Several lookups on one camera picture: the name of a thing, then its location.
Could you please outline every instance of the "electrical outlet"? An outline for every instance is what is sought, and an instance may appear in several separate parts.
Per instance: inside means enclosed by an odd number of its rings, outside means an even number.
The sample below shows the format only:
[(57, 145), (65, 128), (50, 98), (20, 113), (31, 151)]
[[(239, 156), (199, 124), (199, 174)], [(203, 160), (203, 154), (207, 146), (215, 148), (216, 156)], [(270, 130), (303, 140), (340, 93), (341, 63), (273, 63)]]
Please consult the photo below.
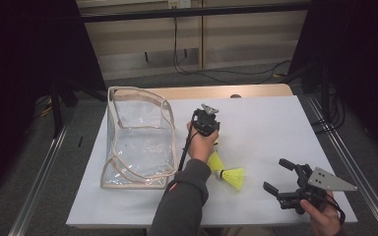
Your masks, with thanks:
[(180, 1), (179, 0), (168, 0), (168, 8), (173, 9), (173, 8), (180, 8)]
[(191, 0), (180, 0), (179, 8), (191, 8)]
[(191, 8), (191, 0), (168, 0), (168, 8)]

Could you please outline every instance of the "metal frame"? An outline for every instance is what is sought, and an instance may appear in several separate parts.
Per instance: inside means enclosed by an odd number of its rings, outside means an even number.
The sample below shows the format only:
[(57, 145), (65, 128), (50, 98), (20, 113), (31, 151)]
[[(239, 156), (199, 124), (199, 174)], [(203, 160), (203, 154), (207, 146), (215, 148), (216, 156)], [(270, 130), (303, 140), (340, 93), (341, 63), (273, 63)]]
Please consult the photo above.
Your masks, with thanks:
[[(318, 119), (324, 119), (324, 115), (321, 112), (322, 106), (319, 103), (318, 99), (315, 96), (308, 97), (308, 102), (311, 105)], [(334, 126), (332, 124), (325, 123), (323, 124), (323, 126), (324, 126), (324, 129), (329, 129), (329, 130), (334, 129)], [(328, 138), (332, 142), (334, 148), (336, 149), (341, 160), (343, 161), (351, 178), (356, 183), (359, 189), (359, 192), (366, 200), (368, 206), (373, 212), (373, 215), (376, 217), (378, 221), (378, 195), (376, 194), (374, 189), (371, 187), (371, 185), (367, 181), (364, 174), (361, 172), (360, 168), (358, 167), (351, 153), (348, 151), (346, 145), (343, 143), (343, 140), (340, 138), (337, 131), (336, 130), (329, 131), (329, 132), (326, 132), (326, 134), (328, 135)]]
[[(111, 14), (83, 14), (79, 18), (50, 18), (36, 23), (97, 23), (97, 22), (115, 22), (159, 18), (181, 18), (181, 17), (199, 17), (199, 16), (216, 16), (231, 14), (248, 14), (248, 13), (270, 13), (270, 12), (291, 12), (305, 11), (311, 7), (311, 2), (298, 3), (281, 3), (281, 4), (263, 4), (253, 6), (235, 6), (235, 7), (206, 7), (206, 8), (182, 8), (182, 9), (165, 9), (152, 10), (143, 12), (126, 12)], [(325, 7), (335, 7), (337, 4), (326, 5)]]
[(59, 136), (56, 139), (53, 139), (51, 143), (50, 149), (41, 165), (41, 168), (38, 171), (38, 174), (35, 178), (35, 181), (31, 187), (29, 194), (27, 195), (26, 200), (18, 212), (17, 218), (12, 225), (12, 228), (9, 232), (9, 236), (22, 236), (25, 235), (27, 232), (28, 226), (30, 224), (30, 220), (32, 218), (32, 214), (38, 204), (39, 197), (45, 187), (45, 182), (48, 178), (48, 175), (51, 172), (51, 168), (53, 166), (54, 160), (57, 157), (57, 153), (63, 144), (64, 137), (66, 135), (67, 127), (71, 123), (73, 119), (75, 108), (69, 108), (67, 111), (66, 122), (62, 127)]

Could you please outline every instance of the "black pole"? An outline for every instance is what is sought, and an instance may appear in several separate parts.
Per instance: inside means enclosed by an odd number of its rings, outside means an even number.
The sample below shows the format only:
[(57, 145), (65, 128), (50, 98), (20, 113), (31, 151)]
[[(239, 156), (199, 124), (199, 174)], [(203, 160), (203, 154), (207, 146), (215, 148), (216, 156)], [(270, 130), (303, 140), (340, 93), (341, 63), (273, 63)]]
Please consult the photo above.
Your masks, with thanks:
[(53, 78), (50, 88), (50, 97), (51, 97), (51, 106), (53, 110), (53, 118), (54, 118), (54, 134), (53, 139), (57, 138), (60, 134), (60, 131), (63, 126), (63, 121), (61, 118), (61, 111), (60, 111), (60, 100), (59, 94), (57, 91), (57, 83), (56, 80)]
[(180, 17), (199, 17), (214, 15), (246, 14), (246, 13), (270, 13), (270, 12), (289, 12), (305, 11), (311, 7), (311, 2), (263, 4), (256, 6), (236, 6), (236, 7), (214, 7), (214, 8), (183, 8), (165, 9), (143, 12), (112, 13), (112, 14), (83, 14), (76, 18), (57, 18), (45, 19), (47, 23), (95, 23), (95, 22), (114, 22), (143, 19), (159, 18), (180, 18)]

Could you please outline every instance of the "wall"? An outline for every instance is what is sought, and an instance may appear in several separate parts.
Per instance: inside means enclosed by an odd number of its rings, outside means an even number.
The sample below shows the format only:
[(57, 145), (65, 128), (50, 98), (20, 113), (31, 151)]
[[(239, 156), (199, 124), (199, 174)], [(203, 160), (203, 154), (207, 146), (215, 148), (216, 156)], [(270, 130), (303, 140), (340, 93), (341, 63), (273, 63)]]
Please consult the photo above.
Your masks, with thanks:
[[(82, 14), (167, 9), (166, 1), (77, 0)], [(291, 0), (192, 1), (192, 7), (275, 4)], [(190, 17), (177, 20), (177, 49), (195, 49), (199, 69), (275, 63), (292, 57), (306, 11)], [(116, 55), (172, 51), (173, 19), (86, 24), (95, 54), (112, 61)]]

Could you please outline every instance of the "sweater sleeve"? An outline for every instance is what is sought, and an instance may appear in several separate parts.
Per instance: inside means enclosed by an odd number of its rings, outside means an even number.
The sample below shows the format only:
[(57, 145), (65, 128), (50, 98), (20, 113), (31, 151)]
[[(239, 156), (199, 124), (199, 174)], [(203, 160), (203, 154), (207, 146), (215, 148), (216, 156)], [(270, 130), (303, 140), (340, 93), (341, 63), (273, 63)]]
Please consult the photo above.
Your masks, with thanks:
[(167, 185), (149, 235), (196, 235), (201, 224), (202, 206), (208, 199), (206, 182), (210, 176), (211, 169), (206, 163), (190, 159), (185, 169)]

